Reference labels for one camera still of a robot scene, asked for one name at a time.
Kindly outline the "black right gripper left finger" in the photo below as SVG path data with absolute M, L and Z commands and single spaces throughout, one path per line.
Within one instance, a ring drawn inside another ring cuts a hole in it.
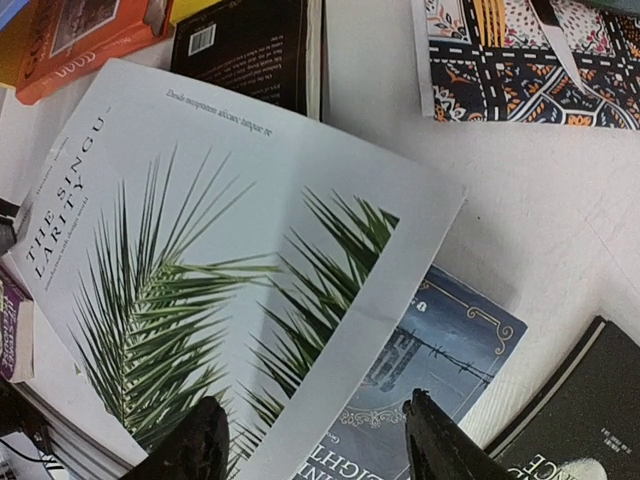
M 230 430 L 224 408 L 205 396 L 121 479 L 227 479 Z

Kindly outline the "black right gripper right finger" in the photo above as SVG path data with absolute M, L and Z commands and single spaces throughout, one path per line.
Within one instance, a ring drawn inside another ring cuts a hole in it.
M 411 479 L 511 479 L 427 390 L 414 389 L 402 410 Z

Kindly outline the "white Singularity palm book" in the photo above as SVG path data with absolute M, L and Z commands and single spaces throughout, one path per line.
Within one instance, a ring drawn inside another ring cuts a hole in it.
M 280 107 L 112 59 L 10 252 L 126 438 L 220 404 L 234 479 L 291 479 L 391 337 L 464 188 Z

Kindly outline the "large orange Good Morning book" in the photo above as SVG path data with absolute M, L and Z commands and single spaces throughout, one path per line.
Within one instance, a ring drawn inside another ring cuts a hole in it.
M 3 1 L 1 86 L 34 105 L 165 39 L 171 1 Z

